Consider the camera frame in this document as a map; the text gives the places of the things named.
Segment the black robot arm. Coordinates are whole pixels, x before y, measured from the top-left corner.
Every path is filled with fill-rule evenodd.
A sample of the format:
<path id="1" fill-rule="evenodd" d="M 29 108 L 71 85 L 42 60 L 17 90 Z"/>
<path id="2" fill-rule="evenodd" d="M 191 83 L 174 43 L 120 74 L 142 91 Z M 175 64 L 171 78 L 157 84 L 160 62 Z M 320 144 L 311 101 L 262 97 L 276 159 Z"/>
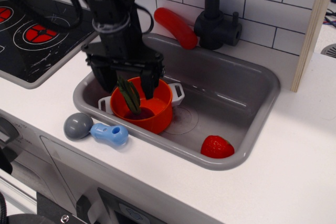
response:
<path id="1" fill-rule="evenodd" d="M 135 0 L 83 0 L 92 13 L 100 42 L 82 47 L 86 62 L 107 92 L 117 85 L 119 71 L 137 73 L 147 99 L 153 98 L 164 74 L 163 55 L 143 42 Z"/>

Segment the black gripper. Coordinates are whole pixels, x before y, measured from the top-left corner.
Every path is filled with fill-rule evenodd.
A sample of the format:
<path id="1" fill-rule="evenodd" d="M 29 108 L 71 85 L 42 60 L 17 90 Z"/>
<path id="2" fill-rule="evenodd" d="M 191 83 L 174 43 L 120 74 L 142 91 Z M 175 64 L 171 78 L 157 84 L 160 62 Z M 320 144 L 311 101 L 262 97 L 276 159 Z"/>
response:
<path id="1" fill-rule="evenodd" d="M 85 44 L 82 50 L 101 87 L 111 93 L 117 85 L 117 71 L 134 72 L 140 75 L 145 98 L 152 99 L 164 75 L 163 55 L 144 44 L 141 28 L 100 23 L 93 27 L 100 41 Z"/>

